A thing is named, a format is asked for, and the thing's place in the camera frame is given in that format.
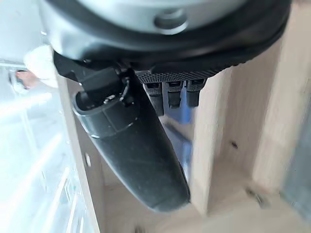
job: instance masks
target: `textured black plastic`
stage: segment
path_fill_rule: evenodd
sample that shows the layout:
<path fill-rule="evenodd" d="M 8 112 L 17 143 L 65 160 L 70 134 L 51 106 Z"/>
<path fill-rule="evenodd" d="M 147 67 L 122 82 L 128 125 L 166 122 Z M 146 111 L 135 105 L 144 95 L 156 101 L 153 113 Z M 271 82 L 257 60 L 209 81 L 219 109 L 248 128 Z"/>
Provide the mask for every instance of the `textured black plastic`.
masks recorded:
<path fill-rule="evenodd" d="M 154 211 L 176 210 L 189 202 L 189 188 L 171 142 L 142 85 L 138 80 L 136 82 L 131 88 L 135 94 L 134 102 L 139 105 L 135 108 L 138 117 L 131 124 L 128 120 L 121 124 L 126 108 L 123 112 L 112 108 L 108 112 L 109 104 L 81 111 L 79 104 L 74 102 L 75 113 L 101 155 L 138 200 Z M 109 123 L 94 118 L 98 114 L 107 119 L 118 116 L 118 125 L 123 128 L 113 135 L 102 136 L 104 132 L 99 133 L 98 129 L 105 129 L 102 124 Z"/>
<path fill-rule="evenodd" d="M 149 83 L 145 84 L 144 87 L 150 96 L 162 95 L 162 83 Z"/>
<path fill-rule="evenodd" d="M 226 67 L 201 71 L 183 71 L 183 72 L 165 72 L 165 73 L 152 73 L 147 71 L 137 73 L 141 83 L 159 83 L 159 82 L 176 82 L 195 79 L 206 79 L 212 77 L 225 69 Z"/>
<path fill-rule="evenodd" d="M 165 85 L 168 92 L 178 92 L 183 88 L 184 81 L 169 82 L 165 83 Z"/>
<path fill-rule="evenodd" d="M 149 96 L 152 106 L 155 109 L 155 112 L 158 117 L 164 115 L 164 107 L 163 107 L 163 95 L 154 95 Z"/>
<path fill-rule="evenodd" d="M 168 98 L 169 98 L 169 107 L 170 108 L 179 108 L 180 106 L 180 91 L 177 92 L 168 92 Z"/>
<path fill-rule="evenodd" d="M 187 91 L 187 106 L 189 108 L 194 108 L 199 106 L 200 92 L 189 92 Z"/>
<path fill-rule="evenodd" d="M 187 91 L 193 92 L 198 91 L 200 92 L 203 87 L 205 86 L 207 79 L 197 79 L 197 80 L 189 80 L 186 83 Z"/>

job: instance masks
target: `wooden panel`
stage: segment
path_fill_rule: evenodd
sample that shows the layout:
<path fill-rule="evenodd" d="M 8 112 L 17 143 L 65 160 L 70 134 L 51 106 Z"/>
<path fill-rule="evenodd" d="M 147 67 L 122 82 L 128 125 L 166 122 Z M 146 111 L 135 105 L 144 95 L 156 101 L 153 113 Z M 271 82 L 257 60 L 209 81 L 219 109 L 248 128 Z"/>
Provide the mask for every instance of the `wooden panel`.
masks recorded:
<path fill-rule="evenodd" d="M 223 214 L 248 201 L 247 187 L 254 187 L 249 176 L 227 159 L 217 159 L 210 184 L 208 216 Z"/>
<path fill-rule="evenodd" d="M 179 131 L 185 138 L 192 141 L 193 140 L 193 134 L 194 134 L 194 125 L 193 124 L 179 124 L 174 119 L 171 119 L 167 116 L 161 116 L 160 121 L 162 124 L 169 124 L 173 126 L 177 131 Z M 102 159 L 102 169 L 104 173 L 104 179 L 105 179 L 105 185 L 108 186 L 116 186 L 116 185 L 122 185 L 122 182 L 119 180 L 119 178 L 114 174 L 114 172 L 111 170 L 111 168 L 108 166 L 106 161 Z"/>
<path fill-rule="evenodd" d="M 207 80 L 196 110 L 191 162 L 191 202 L 205 215 L 214 157 L 218 155 L 231 70 Z"/>
<path fill-rule="evenodd" d="M 253 171 L 280 47 L 278 41 L 252 61 L 232 68 L 221 155 L 248 174 Z"/>
<path fill-rule="evenodd" d="M 104 177 L 101 155 L 89 139 L 80 121 L 71 108 L 71 97 L 80 90 L 80 85 L 62 76 L 57 77 L 63 113 L 71 149 L 76 162 L 86 207 L 95 233 L 104 233 Z M 85 153 L 90 156 L 91 167 L 86 164 Z"/>
<path fill-rule="evenodd" d="M 294 4 L 262 130 L 253 177 L 279 191 L 310 99 L 311 2 Z"/>

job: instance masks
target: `screw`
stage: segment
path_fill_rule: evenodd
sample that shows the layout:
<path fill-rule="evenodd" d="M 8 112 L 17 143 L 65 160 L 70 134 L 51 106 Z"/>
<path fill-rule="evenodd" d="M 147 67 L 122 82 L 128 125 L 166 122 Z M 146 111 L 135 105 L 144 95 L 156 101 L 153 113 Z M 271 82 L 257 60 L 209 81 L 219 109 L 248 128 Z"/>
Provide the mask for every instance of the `screw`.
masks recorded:
<path fill-rule="evenodd" d="M 267 202 L 265 201 L 265 199 L 259 195 L 258 193 L 256 193 L 254 190 L 252 190 L 251 188 L 246 188 L 246 193 L 249 197 L 254 198 L 258 205 L 260 206 L 261 209 L 264 209 L 267 205 Z"/>
<path fill-rule="evenodd" d="M 90 60 L 90 59 L 84 59 L 83 62 L 88 64 L 88 63 L 91 63 L 92 60 Z"/>
<path fill-rule="evenodd" d="M 86 158 L 86 164 L 88 167 L 91 167 L 91 158 L 88 155 L 88 153 L 85 153 L 85 158 Z"/>
<path fill-rule="evenodd" d="M 113 100 L 116 96 L 115 95 L 111 95 L 108 96 L 105 100 L 104 100 L 104 104 L 108 104 L 109 101 Z"/>
<path fill-rule="evenodd" d="M 235 141 L 231 141 L 231 145 L 233 146 L 233 148 L 238 149 L 239 146 Z"/>

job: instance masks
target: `gray surface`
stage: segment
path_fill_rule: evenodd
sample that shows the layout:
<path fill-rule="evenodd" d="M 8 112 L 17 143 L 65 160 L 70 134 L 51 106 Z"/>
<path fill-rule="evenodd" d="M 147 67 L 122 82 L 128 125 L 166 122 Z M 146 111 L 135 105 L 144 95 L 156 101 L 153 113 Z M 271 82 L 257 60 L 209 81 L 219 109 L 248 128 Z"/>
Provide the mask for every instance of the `gray surface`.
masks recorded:
<path fill-rule="evenodd" d="M 303 217 L 311 222 L 311 104 L 281 193 Z"/>
<path fill-rule="evenodd" d="M 22 62 L 42 45 L 37 0 L 0 0 L 0 59 Z"/>
<path fill-rule="evenodd" d="M 177 159 L 190 183 L 192 143 L 171 125 L 163 125 L 167 137 L 172 143 Z"/>
<path fill-rule="evenodd" d="M 183 11 L 185 30 L 209 24 L 236 10 L 245 0 L 79 0 L 84 6 L 110 22 L 145 33 L 176 34 L 182 30 L 161 30 L 156 17 L 176 9 Z"/>

